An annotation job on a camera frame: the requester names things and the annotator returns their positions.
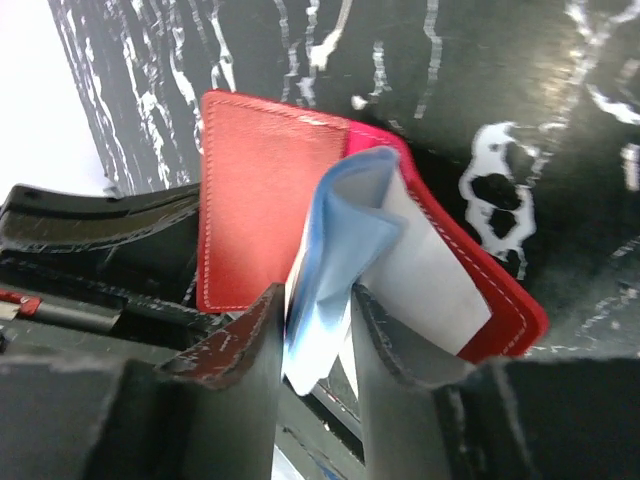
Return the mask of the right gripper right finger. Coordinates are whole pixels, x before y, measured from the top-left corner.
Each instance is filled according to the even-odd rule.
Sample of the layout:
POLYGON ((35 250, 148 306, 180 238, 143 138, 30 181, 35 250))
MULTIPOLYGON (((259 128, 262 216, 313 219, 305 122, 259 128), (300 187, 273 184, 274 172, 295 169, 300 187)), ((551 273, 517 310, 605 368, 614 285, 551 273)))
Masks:
POLYGON ((491 364, 473 365, 352 290, 362 443, 370 479, 497 479, 499 455, 480 416, 491 364))

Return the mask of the red leather card holder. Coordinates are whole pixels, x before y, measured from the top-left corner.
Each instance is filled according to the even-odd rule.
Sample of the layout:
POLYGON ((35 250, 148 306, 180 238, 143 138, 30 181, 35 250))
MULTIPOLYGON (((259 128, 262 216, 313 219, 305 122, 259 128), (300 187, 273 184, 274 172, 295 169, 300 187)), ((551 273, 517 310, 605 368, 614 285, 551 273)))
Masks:
POLYGON ((224 90, 202 100, 197 305, 244 311, 285 287, 282 372, 308 394, 352 335, 363 284, 466 361, 524 353, 542 307, 441 207, 406 143, 359 122, 224 90))

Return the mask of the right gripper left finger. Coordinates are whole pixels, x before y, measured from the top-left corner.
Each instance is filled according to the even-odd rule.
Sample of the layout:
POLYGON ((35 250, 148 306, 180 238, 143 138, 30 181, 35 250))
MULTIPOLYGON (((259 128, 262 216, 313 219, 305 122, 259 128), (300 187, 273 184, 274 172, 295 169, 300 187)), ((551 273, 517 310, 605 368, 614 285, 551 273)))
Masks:
POLYGON ((284 342, 275 283, 237 319, 162 365, 187 392, 184 479, 268 479, 284 342))

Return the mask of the black card dispenser box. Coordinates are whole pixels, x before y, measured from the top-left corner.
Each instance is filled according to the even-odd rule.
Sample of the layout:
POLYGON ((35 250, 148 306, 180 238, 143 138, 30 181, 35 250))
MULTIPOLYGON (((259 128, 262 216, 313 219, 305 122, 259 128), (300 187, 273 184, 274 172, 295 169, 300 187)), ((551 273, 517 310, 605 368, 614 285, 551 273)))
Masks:
MULTIPOLYGON (((162 365, 244 311, 195 302, 199 190, 15 186, 1 209, 1 475, 184 479, 185 385, 162 365)), ((281 380, 268 479, 361 479, 360 442, 281 380)))

